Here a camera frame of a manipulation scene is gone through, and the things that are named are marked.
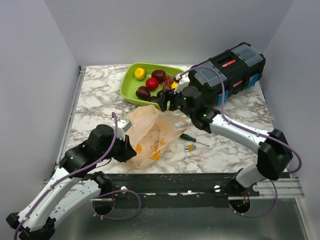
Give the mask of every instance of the black toolbox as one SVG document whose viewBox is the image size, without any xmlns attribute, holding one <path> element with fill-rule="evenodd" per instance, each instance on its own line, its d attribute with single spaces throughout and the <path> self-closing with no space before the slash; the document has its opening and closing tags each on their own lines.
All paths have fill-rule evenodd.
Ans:
<svg viewBox="0 0 320 240">
<path fill-rule="evenodd" d="M 262 77 L 265 64 L 265 57 L 243 42 L 193 67 L 205 66 L 217 71 L 223 79 L 226 101 L 229 96 L 254 86 Z M 205 68 L 195 69 L 189 72 L 188 77 L 189 86 L 195 86 L 202 92 L 207 104 L 222 103 L 221 81 L 214 72 Z"/>
</svg>

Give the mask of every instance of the bunch of grapes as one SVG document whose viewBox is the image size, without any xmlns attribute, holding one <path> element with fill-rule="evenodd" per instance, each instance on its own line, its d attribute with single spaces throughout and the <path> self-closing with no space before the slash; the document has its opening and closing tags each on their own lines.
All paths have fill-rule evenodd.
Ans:
<svg viewBox="0 0 320 240">
<path fill-rule="evenodd" d="M 174 78 L 172 76 L 168 76 L 168 75 L 164 76 L 164 81 L 162 83 L 163 89 L 170 90 L 173 82 L 174 82 Z"/>
</svg>

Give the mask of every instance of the marble table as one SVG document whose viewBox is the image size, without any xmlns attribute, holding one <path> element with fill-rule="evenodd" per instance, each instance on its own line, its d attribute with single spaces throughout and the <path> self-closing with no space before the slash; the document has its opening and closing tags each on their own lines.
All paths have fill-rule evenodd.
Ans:
<svg viewBox="0 0 320 240">
<path fill-rule="evenodd" d="M 137 106 L 127 102 L 120 94 L 120 85 L 129 65 L 89 66 L 81 87 L 79 100 L 71 123 L 67 148 L 83 142 L 92 129 L 99 124 L 111 125 L 111 113 L 123 118 Z M 174 65 L 187 70 L 190 66 Z M 172 114 L 184 116 L 179 111 Z M 265 99 L 259 83 L 248 90 L 228 98 L 225 114 L 230 118 L 267 131 L 273 130 Z M 134 169 L 125 163 L 112 160 L 99 168 L 105 173 L 233 173 L 257 161 L 257 156 L 249 149 L 220 135 L 208 134 L 196 129 L 186 117 L 189 127 L 186 134 L 207 143 L 210 147 L 196 144 L 197 149 L 184 152 L 190 142 L 176 139 L 167 152 L 154 164 L 143 169 Z"/>
</svg>

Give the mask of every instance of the toolbox lid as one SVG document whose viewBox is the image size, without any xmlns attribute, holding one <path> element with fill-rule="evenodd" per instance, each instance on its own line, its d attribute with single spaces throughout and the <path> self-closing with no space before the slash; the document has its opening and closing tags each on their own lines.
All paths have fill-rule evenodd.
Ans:
<svg viewBox="0 0 320 240">
<path fill-rule="evenodd" d="M 222 78 L 222 80 L 227 80 L 227 77 L 222 74 L 214 65 L 212 62 L 207 61 L 203 64 L 199 65 L 198 67 L 208 67 L 213 70 L 215 70 L 219 76 Z M 210 87 L 214 87 L 215 85 L 221 84 L 219 77 L 217 74 L 215 74 L 213 71 L 210 71 L 209 69 L 197 69 L 196 74 L 194 74 L 194 77 L 204 85 L 205 83 L 208 83 Z"/>
<path fill-rule="evenodd" d="M 231 49 L 231 51 L 237 54 L 249 67 L 263 60 L 260 53 L 247 44 L 237 46 L 236 48 Z"/>
</svg>

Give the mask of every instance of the dark purple fruit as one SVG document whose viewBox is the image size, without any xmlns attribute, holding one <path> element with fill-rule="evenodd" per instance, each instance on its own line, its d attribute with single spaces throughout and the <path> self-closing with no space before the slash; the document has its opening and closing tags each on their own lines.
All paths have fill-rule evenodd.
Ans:
<svg viewBox="0 0 320 240">
<path fill-rule="evenodd" d="M 142 100 L 148 101 L 151 94 L 149 89 L 146 86 L 140 86 L 136 90 L 135 95 Z"/>
<path fill-rule="evenodd" d="M 156 96 L 151 96 L 151 97 L 149 97 L 148 101 L 151 102 L 151 103 L 157 103 L 157 97 Z"/>
<path fill-rule="evenodd" d="M 155 70 L 151 73 L 151 77 L 156 78 L 158 83 L 163 83 L 165 81 L 166 72 L 163 70 Z"/>
<path fill-rule="evenodd" d="M 161 98 L 163 92 L 164 92 L 164 91 L 162 91 L 162 90 L 158 91 L 158 93 L 156 94 L 156 97 L 157 97 L 158 99 Z"/>
</svg>

